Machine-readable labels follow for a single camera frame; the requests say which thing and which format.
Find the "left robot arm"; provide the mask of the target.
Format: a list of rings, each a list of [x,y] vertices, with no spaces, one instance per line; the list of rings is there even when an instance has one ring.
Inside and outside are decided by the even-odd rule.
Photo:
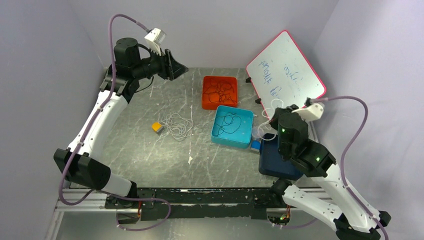
[[[157,75],[173,81],[188,71],[169,49],[155,53],[131,37],[111,45],[111,60],[97,102],[83,128],[67,148],[58,148],[53,155],[62,173],[58,190],[61,201],[65,200],[63,188],[68,181],[115,195],[126,208],[138,203],[136,183],[114,174],[110,167],[99,162],[106,138],[138,91],[139,80]]]

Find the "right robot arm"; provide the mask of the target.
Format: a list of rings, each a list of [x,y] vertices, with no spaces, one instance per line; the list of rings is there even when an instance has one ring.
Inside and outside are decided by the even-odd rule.
[[[391,216],[370,206],[349,185],[335,157],[322,144],[309,138],[308,120],[319,117],[321,105],[276,108],[269,123],[277,131],[278,153],[297,170],[318,184],[332,199],[328,203],[280,178],[270,188],[270,202],[298,208],[329,226],[340,240],[379,240]]]

